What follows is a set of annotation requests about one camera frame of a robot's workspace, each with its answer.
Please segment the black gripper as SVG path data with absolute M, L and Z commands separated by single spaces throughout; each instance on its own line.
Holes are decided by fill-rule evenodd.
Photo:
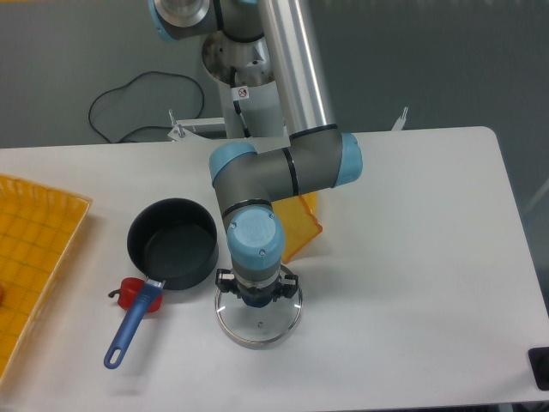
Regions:
M 245 286 L 231 270 L 217 269 L 215 285 L 222 294 L 234 294 L 247 306 L 263 308 L 280 298 L 291 299 L 299 290 L 299 276 L 288 268 L 280 268 L 267 286 Z

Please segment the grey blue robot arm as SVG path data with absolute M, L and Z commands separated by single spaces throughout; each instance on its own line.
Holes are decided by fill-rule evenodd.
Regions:
M 285 233 L 273 202 L 345 185 L 362 172 L 356 138 L 341 133 L 306 1 L 152 1 L 169 41 L 204 35 L 202 62 L 218 83 L 228 143 L 210 156 L 232 267 L 222 293 L 247 306 L 292 298 L 281 271 Z

